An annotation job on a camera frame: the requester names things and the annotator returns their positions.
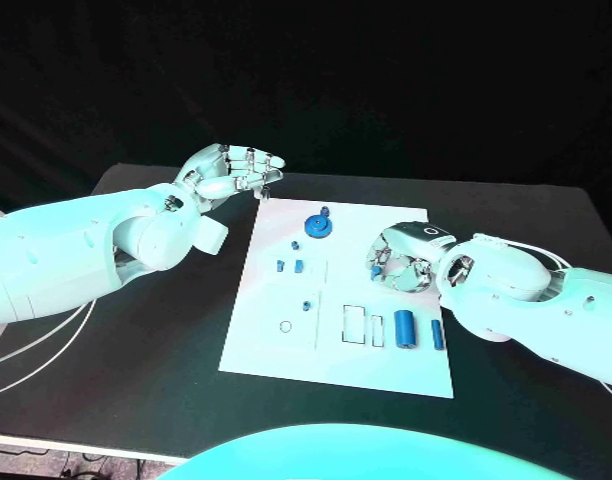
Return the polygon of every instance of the table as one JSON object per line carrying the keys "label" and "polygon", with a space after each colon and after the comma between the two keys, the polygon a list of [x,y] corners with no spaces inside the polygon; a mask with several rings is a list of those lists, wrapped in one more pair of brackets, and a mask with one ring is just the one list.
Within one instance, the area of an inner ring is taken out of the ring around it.
{"label": "table", "polygon": [[[170,181],[176,169],[117,165],[95,193]],[[273,196],[423,207],[459,239],[484,232],[612,273],[612,239],[583,190],[287,174]],[[516,342],[474,337],[448,312],[454,400],[218,371],[252,231],[250,194],[211,213],[229,228],[216,257],[182,264],[104,297],[53,364],[0,395],[0,441],[180,461],[270,428],[361,423],[433,433],[580,478],[612,478],[612,396]],[[0,356],[62,316],[12,324]],[[77,325],[0,366],[0,387],[55,353]]]}

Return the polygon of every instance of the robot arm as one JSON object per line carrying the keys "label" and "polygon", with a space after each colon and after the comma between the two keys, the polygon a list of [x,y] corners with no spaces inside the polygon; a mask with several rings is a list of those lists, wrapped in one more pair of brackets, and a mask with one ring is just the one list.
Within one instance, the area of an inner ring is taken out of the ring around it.
{"label": "robot arm", "polygon": [[0,218],[0,323],[64,312],[172,268],[195,246],[216,254],[226,228],[200,214],[281,179],[278,157],[211,145],[173,183],[20,210]]}
{"label": "robot arm", "polygon": [[440,304],[474,335],[515,339],[544,359],[612,384],[612,275],[561,268],[557,256],[549,271],[513,245],[528,247],[486,235],[457,243],[430,224],[397,224],[373,242],[366,267],[375,282],[405,292],[435,280]]}

